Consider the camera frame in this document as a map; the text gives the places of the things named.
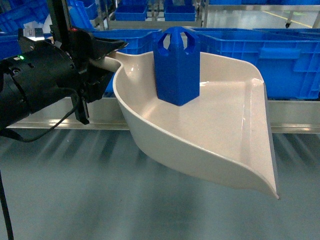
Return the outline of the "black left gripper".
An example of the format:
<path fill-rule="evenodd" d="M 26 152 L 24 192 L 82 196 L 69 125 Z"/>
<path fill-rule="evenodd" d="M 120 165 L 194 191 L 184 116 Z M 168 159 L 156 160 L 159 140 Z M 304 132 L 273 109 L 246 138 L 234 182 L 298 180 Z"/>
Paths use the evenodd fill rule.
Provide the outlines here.
<path fill-rule="evenodd" d="M 98 50 L 100 44 L 105 48 L 109 44 L 77 27 L 69 30 L 69 39 L 68 50 L 62 50 L 60 45 L 49 39 L 31 40 L 20 28 L 18 43 L 24 59 L 21 61 L 22 73 L 17 77 L 17 83 L 23 89 L 32 114 L 71 95 L 76 119 L 87 125 L 87 104 L 99 100 L 90 97 L 87 87 L 91 82 L 91 60 L 103 56 Z"/>

